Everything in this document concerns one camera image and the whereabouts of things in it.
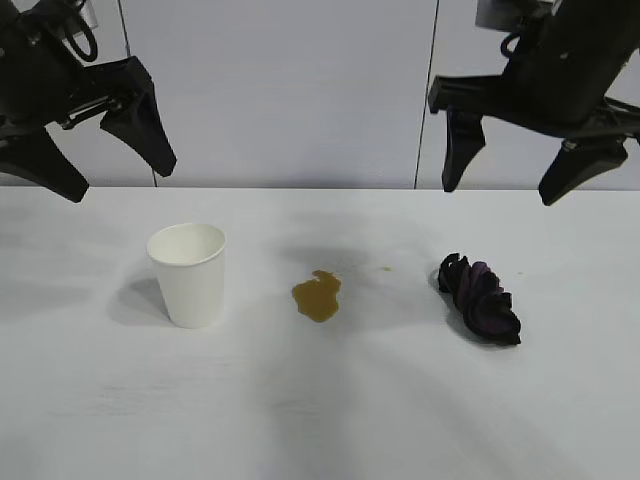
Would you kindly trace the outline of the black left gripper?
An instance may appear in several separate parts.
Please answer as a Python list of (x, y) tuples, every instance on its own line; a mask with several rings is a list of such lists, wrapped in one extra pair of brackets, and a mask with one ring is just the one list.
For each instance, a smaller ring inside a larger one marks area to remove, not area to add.
[(151, 77), (130, 56), (98, 64), (87, 1), (1, 3), (1, 172), (79, 203), (89, 183), (45, 127), (70, 130), (104, 114), (102, 130), (132, 148), (161, 177), (177, 163)]

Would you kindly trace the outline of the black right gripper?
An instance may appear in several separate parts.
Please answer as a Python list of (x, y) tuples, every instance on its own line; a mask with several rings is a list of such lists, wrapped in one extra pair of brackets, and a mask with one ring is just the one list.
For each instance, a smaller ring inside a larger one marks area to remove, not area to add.
[[(489, 4), (507, 32), (499, 75), (436, 76), (431, 113), (447, 111), (443, 190), (454, 192), (485, 147), (483, 116), (543, 135), (581, 139), (636, 137), (639, 110), (606, 93), (639, 48), (636, 1), (511, 1)], [(562, 148), (538, 192), (551, 206), (584, 182), (619, 168), (628, 158), (620, 143)]]

